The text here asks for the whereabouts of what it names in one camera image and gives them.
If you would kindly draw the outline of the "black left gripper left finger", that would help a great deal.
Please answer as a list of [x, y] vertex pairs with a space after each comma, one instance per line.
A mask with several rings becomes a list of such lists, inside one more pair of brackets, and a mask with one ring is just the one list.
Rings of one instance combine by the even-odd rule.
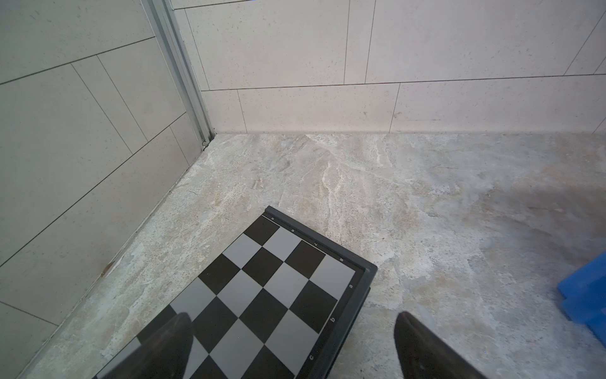
[[193, 324], [177, 314], [117, 366], [97, 378], [183, 378], [193, 345]]

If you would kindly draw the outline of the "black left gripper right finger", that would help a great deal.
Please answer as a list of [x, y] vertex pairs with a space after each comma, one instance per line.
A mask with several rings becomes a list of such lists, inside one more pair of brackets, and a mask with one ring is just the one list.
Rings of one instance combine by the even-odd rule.
[[407, 311], [396, 318], [394, 339], [404, 378], [487, 378]]

